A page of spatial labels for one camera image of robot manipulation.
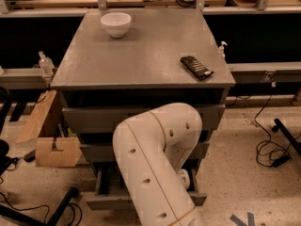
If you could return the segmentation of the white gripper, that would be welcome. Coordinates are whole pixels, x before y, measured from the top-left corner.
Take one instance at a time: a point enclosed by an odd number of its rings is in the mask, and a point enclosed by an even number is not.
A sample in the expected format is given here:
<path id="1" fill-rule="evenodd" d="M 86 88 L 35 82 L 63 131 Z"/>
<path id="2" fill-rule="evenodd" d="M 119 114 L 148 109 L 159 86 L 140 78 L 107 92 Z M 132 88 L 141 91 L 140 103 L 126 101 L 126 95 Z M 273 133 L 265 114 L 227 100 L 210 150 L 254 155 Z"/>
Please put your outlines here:
<path id="1" fill-rule="evenodd" d="M 181 181 L 183 187 L 188 189 L 190 186 L 190 177 L 186 169 L 180 169 L 177 173 L 179 180 Z"/>

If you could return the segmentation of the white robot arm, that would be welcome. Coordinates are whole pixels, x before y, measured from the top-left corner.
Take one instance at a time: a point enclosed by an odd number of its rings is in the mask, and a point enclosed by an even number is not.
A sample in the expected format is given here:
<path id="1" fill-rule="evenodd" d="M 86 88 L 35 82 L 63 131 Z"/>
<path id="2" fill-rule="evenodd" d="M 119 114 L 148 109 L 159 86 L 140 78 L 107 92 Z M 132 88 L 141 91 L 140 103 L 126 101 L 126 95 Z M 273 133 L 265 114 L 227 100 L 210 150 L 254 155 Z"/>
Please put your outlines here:
<path id="1" fill-rule="evenodd" d="M 121 122 L 113 150 L 142 226 L 204 226 L 178 176 L 198 144 L 202 120 L 191 105 L 163 105 Z"/>

